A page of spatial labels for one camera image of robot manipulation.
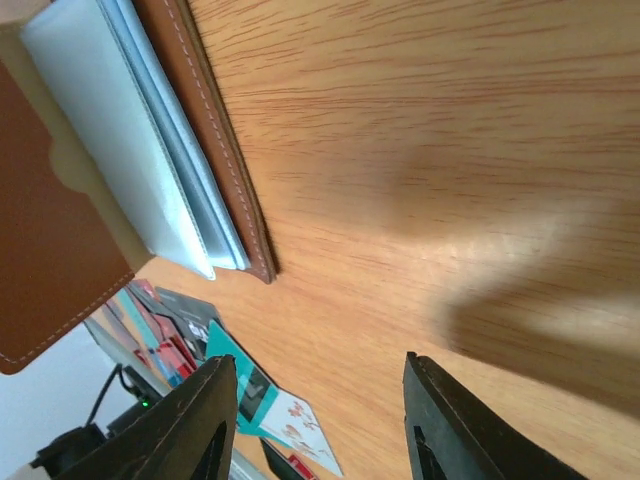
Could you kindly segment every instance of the brown leather wallet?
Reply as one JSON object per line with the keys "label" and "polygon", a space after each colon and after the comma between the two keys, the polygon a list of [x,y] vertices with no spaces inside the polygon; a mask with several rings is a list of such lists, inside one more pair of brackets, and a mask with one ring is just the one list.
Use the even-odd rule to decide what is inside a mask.
{"label": "brown leather wallet", "polygon": [[[250,271],[269,283],[275,269],[264,221],[188,4],[135,3],[211,163]],[[24,368],[152,258],[19,39],[24,22],[47,5],[0,5],[3,373]]]}

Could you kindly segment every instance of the wood grain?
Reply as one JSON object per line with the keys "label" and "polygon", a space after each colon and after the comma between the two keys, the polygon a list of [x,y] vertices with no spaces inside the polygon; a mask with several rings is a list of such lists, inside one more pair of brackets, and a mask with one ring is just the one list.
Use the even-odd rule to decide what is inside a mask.
{"label": "wood grain", "polygon": [[282,273],[144,274],[220,308],[347,478],[410,476],[407,350],[638,478],[640,3],[192,4]]}

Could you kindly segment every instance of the wooden surface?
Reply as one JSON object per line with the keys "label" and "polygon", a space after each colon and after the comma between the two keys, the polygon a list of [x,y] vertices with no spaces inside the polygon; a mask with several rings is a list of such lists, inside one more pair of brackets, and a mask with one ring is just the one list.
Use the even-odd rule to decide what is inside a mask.
{"label": "wooden surface", "polygon": [[410,477],[407,350],[639,478],[640,3],[193,7],[282,273],[143,274],[214,302],[347,478]]}

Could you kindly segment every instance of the brown leather cover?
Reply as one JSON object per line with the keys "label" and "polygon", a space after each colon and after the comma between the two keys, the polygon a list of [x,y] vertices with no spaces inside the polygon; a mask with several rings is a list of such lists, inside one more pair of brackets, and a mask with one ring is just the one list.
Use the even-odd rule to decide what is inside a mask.
{"label": "brown leather cover", "polygon": [[260,205],[187,0],[133,0],[169,81],[207,156],[245,247],[266,283],[276,269]]}
{"label": "brown leather cover", "polygon": [[86,152],[21,50],[17,28],[3,29],[0,371],[14,373],[133,273],[91,197],[67,188],[54,173],[64,169],[58,159],[64,163]]}

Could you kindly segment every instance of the card holder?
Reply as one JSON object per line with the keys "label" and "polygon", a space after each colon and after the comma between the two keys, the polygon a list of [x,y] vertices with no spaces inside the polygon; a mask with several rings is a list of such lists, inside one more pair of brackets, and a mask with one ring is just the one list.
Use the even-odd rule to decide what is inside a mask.
{"label": "card holder", "polygon": [[[127,8],[130,0],[103,1]],[[127,57],[113,17],[100,24],[75,15],[97,6],[90,17],[104,21],[108,19],[106,9],[100,8],[104,3],[7,0],[0,8],[0,212],[6,222],[0,233],[5,252],[0,266],[0,298],[5,305],[0,318],[0,372],[24,368],[113,296],[154,254],[212,277],[211,266],[222,263],[220,258],[235,245],[238,250],[224,257],[232,258],[228,266],[245,268],[266,283],[275,277],[259,206],[208,64],[198,60],[202,82],[189,87],[181,77],[184,68],[176,74],[171,70],[175,65],[167,63],[162,53],[179,44],[181,51],[184,47],[197,58],[202,54],[192,50],[201,48],[194,37],[197,30],[187,22],[179,24],[185,29],[179,37],[175,30],[153,31],[155,24],[140,14],[142,3],[136,1],[135,7],[143,32],[127,23],[125,13],[123,19],[130,40],[139,42],[136,35],[146,32],[151,53],[159,57],[159,70],[147,70],[152,82],[146,87],[131,68],[135,59],[131,52]],[[180,11],[180,19],[183,9],[188,12],[186,2],[162,5]],[[63,7],[59,18],[66,18],[75,43],[61,41],[47,30],[47,15]],[[25,28],[27,20],[44,8],[44,14]],[[175,12],[172,21],[178,22]],[[149,45],[141,45],[136,44],[138,53],[149,54]],[[89,46],[98,49],[97,61],[95,50],[86,50]],[[169,88],[163,92],[155,78],[162,79],[164,73]],[[91,85],[87,76],[103,88],[87,88]],[[121,88],[114,88],[114,83]],[[150,87],[156,89],[149,90],[151,95],[145,91]],[[173,93],[174,101],[167,100]],[[165,112],[152,111],[153,95],[163,97]],[[200,109],[206,101],[206,116],[194,110],[195,97],[201,98]],[[114,120],[123,118],[122,111],[130,120],[124,121],[131,130],[125,134]],[[189,127],[186,135],[180,130],[180,114]],[[164,128],[163,121],[174,130]],[[200,163],[192,165],[191,177],[172,163],[176,153],[167,144],[174,145],[170,141],[174,135],[184,150],[199,148],[203,154]],[[209,184],[198,171],[205,168],[206,173],[207,167],[213,171]],[[182,189],[185,178],[200,181],[191,193]],[[215,199],[216,187],[228,209],[226,217],[215,209],[221,205]],[[208,189],[204,197],[214,198],[204,214],[192,208],[198,189]],[[200,232],[206,215],[213,215],[209,219],[215,220],[211,225],[217,229],[213,236],[218,243]],[[235,240],[230,231],[237,231]]]}

